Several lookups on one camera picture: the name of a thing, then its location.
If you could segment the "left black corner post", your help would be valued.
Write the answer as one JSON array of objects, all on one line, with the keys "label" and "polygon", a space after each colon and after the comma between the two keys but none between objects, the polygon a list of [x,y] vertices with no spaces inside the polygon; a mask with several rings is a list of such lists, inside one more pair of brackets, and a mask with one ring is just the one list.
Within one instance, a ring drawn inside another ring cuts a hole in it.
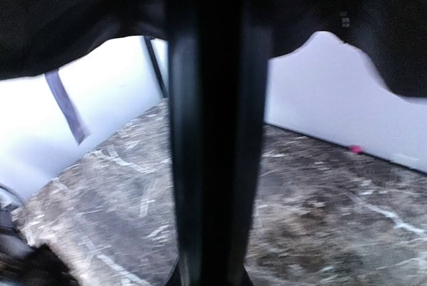
[{"label": "left black corner post", "polygon": [[161,91],[161,96],[163,98],[167,97],[167,88],[165,86],[164,80],[163,80],[163,76],[161,74],[161,70],[159,68],[159,63],[155,54],[155,50],[153,48],[153,43],[152,43],[152,38],[151,37],[147,37],[144,36],[143,37],[143,41],[145,43],[150,61],[151,61],[151,65],[153,67],[153,72],[155,74],[155,77],[157,79],[157,84],[159,86],[159,90]]}]

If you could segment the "lavender folding umbrella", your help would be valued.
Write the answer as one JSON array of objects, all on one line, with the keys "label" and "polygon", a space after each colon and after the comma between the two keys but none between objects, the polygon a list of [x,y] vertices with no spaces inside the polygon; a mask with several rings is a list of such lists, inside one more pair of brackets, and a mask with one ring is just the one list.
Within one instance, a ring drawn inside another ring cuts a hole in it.
[{"label": "lavender folding umbrella", "polygon": [[179,257],[170,285],[249,285],[244,269],[268,61],[333,33],[389,91],[426,96],[426,0],[1,0],[1,78],[134,35],[167,41]]}]

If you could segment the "small pink object at wall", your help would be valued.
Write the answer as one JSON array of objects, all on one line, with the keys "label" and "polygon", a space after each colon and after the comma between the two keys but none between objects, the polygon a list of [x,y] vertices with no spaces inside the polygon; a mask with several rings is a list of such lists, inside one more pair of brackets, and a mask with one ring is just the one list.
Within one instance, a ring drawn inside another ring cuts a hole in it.
[{"label": "small pink object at wall", "polygon": [[358,146],[358,145],[351,145],[351,146],[349,146],[349,150],[352,153],[355,153],[355,154],[360,154],[362,152],[361,146]]}]

